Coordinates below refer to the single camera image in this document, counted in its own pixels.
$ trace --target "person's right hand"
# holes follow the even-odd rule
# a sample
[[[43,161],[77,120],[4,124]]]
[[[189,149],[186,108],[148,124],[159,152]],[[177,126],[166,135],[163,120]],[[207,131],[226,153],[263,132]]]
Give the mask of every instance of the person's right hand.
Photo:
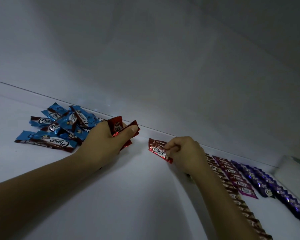
[[[164,146],[164,149],[168,150],[166,155],[173,158],[173,162],[185,173],[194,175],[206,167],[204,149],[190,136],[175,137]]]

